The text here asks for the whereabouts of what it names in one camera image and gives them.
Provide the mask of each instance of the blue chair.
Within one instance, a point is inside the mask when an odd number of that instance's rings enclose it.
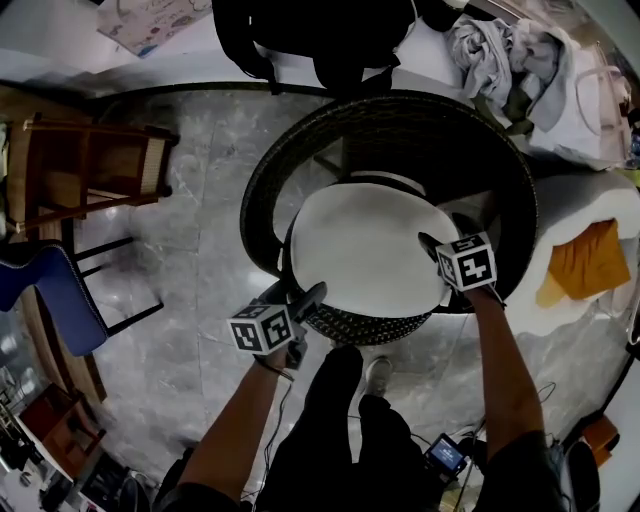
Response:
[[[0,311],[9,311],[22,291],[35,286],[69,352],[90,354],[111,336],[164,307],[157,304],[142,313],[107,327],[84,278],[102,266],[80,272],[76,262],[133,242],[125,238],[95,249],[69,254],[57,240],[9,244],[0,252]]]

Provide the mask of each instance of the white seat cushion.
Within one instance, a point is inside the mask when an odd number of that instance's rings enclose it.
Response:
[[[324,301],[351,313],[403,318],[442,301],[446,288],[422,249],[424,231],[459,238],[451,219],[420,197],[383,185],[339,184],[311,195],[291,236],[291,263],[308,290],[327,283]]]

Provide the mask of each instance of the black backpack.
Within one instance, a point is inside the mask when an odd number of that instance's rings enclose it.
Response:
[[[225,54],[280,91],[275,70],[254,44],[313,59],[320,83],[337,96],[391,89],[394,50],[416,20],[412,0],[213,0]],[[362,82],[364,68],[385,68]]]

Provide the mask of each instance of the device screen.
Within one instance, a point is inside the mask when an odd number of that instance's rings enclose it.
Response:
[[[451,471],[455,471],[464,458],[446,439],[442,438],[431,447],[429,453]]]

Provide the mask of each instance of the black sleeve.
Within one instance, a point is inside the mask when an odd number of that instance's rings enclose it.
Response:
[[[226,494],[200,484],[182,484],[169,492],[154,512],[239,512],[240,507]]]
[[[544,432],[529,432],[489,462],[476,512],[565,512]]]

